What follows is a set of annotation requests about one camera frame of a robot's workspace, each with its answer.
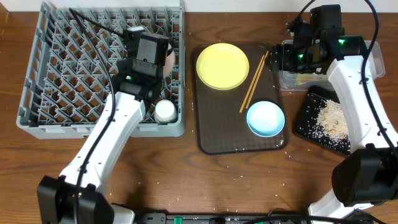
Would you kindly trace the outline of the pale green plastic cup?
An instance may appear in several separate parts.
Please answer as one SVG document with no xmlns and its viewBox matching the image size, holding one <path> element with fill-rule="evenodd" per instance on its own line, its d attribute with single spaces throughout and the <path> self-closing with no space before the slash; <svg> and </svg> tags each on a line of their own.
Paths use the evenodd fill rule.
<svg viewBox="0 0 398 224">
<path fill-rule="evenodd" d="M 168 124 L 176 122 L 178 118 L 177 110 L 174 104 L 169 100 L 160 100 L 154 111 L 154 119 L 159 124 Z"/>
</svg>

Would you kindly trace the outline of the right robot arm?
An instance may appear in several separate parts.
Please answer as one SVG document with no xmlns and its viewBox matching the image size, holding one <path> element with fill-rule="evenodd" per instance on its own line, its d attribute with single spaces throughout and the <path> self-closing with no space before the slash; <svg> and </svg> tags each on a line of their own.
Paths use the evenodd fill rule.
<svg viewBox="0 0 398 224">
<path fill-rule="evenodd" d="M 332 172 L 331 190 L 308 206 L 308 223 L 348 223 L 348 216 L 397 198 L 397 131 L 390 123 L 369 63 L 373 43 L 346 35 L 339 5 L 306 5 L 287 28 L 293 42 L 272 49 L 274 72 L 322 73 L 345 116 L 350 154 Z"/>
</svg>

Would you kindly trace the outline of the green snack wrapper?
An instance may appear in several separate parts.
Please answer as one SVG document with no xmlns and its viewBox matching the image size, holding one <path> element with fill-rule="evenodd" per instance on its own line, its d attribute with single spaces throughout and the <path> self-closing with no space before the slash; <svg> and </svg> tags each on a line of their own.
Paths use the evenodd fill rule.
<svg viewBox="0 0 398 224">
<path fill-rule="evenodd" d="M 310 82 L 324 82 L 327 81 L 326 75 L 317 74 L 298 74 L 295 78 L 295 85 L 300 86 Z"/>
</svg>

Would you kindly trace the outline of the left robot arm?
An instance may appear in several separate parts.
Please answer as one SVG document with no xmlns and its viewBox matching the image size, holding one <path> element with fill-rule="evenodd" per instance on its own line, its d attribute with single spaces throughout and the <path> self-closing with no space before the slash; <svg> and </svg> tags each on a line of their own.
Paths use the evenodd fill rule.
<svg viewBox="0 0 398 224">
<path fill-rule="evenodd" d="M 117 62 L 110 93 L 86 142 L 58 178 L 37 189 L 42 223 L 133 223 L 133 210 L 107 202 L 113 169 L 127 140 L 160 96 L 169 38 L 141 28 L 125 30 L 129 56 Z"/>
</svg>

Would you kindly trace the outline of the white pink bowl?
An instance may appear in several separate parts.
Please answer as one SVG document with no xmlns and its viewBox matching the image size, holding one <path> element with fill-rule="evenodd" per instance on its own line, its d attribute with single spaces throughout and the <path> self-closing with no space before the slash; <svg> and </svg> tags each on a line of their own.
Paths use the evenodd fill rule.
<svg viewBox="0 0 398 224">
<path fill-rule="evenodd" d="M 172 71 L 175 65 L 175 51 L 174 48 L 169 44 L 167 49 L 167 57 L 165 65 L 163 66 L 163 78 L 166 78 Z"/>
</svg>

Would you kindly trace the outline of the light blue bowl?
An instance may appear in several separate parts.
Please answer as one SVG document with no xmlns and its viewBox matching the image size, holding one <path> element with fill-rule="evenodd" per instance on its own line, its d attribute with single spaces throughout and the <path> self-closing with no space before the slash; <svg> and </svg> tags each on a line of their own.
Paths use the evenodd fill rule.
<svg viewBox="0 0 398 224">
<path fill-rule="evenodd" d="M 258 101 L 249 107 L 246 122 L 253 134 L 270 138 L 283 130 L 285 115 L 277 104 L 271 101 Z"/>
</svg>

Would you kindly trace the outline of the yellow plastic plate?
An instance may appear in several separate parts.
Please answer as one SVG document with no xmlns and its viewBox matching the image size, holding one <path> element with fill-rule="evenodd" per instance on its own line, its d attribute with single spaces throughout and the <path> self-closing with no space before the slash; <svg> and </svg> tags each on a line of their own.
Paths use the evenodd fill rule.
<svg viewBox="0 0 398 224">
<path fill-rule="evenodd" d="M 231 90 L 245 81 L 250 69 L 246 54 L 227 43 L 209 45 L 198 56 L 196 72 L 199 79 L 216 90 Z"/>
</svg>

